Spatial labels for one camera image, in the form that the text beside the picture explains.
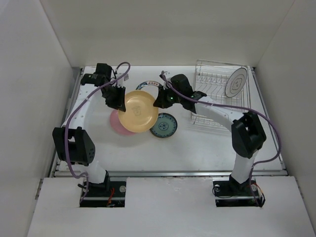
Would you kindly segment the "dark green patterned plate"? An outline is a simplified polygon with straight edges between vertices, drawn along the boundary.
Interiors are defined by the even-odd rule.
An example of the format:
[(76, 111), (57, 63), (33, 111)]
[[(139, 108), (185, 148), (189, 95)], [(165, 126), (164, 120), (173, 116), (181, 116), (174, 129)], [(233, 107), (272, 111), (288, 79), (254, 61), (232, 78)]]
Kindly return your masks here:
[(159, 113), (158, 119), (150, 132), (157, 138), (169, 138), (177, 130), (178, 123), (176, 118), (169, 113)]

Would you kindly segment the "white blue rimmed plate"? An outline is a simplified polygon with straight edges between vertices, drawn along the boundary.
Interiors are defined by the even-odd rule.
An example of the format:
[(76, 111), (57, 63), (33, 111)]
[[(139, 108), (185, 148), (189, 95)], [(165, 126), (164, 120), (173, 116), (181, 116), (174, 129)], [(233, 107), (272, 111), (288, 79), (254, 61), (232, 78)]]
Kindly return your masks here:
[(146, 86), (155, 86), (157, 88), (162, 87), (162, 84), (160, 84), (157, 81), (153, 81), (153, 80), (148, 80), (148, 81), (144, 81), (142, 83), (140, 83), (137, 87), (136, 90), (142, 90), (144, 87)]

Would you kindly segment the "pink plate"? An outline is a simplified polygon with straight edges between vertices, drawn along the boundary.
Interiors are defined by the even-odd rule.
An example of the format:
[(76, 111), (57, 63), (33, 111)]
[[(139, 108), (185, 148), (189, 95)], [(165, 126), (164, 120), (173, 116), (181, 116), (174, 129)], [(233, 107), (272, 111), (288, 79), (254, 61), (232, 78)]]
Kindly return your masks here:
[(110, 125), (112, 129), (120, 135), (130, 136), (134, 135), (134, 132), (127, 130), (120, 122), (118, 117), (118, 110), (113, 110), (110, 114)]

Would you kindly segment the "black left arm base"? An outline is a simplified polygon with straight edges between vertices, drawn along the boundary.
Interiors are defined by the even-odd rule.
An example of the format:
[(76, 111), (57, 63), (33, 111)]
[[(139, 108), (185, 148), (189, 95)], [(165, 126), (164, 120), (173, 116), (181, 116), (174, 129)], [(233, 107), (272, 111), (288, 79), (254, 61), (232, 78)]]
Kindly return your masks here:
[(126, 181), (109, 181), (107, 184), (88, 185), (87, 195), (79, 203), (80, 207), (125, 207)]

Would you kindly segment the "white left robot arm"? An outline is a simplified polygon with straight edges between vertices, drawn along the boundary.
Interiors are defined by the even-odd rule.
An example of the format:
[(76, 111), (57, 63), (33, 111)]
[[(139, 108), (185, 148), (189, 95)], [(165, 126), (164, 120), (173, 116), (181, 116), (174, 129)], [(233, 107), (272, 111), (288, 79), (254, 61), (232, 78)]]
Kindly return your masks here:
[(94, 184), (93, 189), (100, 196), (109, 193), (111, 184), (105, 180), (107, 172), (98, 161), (95, 144), (88, 134), (98, 101), (104, 99), (105, 105), (117, 112), (122, 126), (133, 133), (149, 130), (158, 119), (158, 108), (150, 94), (141, 90), (126, 93), (124, 81), (130, 68), (128, 62), (116, 68), (98, 63), (93, 73), (84, 74), (71, 113), (61, 127), (53, 130), (59, 159), (67, 163), (73, 177), (83, 177), (87, 185)]

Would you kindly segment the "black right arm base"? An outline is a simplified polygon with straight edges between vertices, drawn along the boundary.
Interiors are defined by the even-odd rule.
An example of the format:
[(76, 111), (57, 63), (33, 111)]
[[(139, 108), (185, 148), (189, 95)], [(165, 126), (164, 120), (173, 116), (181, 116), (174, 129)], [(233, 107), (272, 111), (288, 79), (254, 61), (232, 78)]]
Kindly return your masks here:
[(229, 180), (214, 180), (212, 193), (216, 207), (263, 207), (266, 202), (255, 180), (237, 186)]

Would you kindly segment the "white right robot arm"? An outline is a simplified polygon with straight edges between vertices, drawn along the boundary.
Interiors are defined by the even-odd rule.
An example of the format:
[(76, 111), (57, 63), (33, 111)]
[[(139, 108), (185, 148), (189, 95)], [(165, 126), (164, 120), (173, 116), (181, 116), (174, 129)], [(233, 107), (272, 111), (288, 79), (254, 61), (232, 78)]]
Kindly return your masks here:
[(236, 158), (230, 174), (229, 189), (233, 194), (241, 194), (246, 190), (255, 158), (267, 139), (259, 115), (254, 110), (241, 113), (223, 104), (214, 104), (205, 93), (193, 91), (184, 74), (167, 79), (162, 71), (159, 77), (164, 80), (164, 84), (158, 87), (155, 107), (166, 109), (173, 104), (181, 104), (185, 110), (206, 116), (231, 133)]

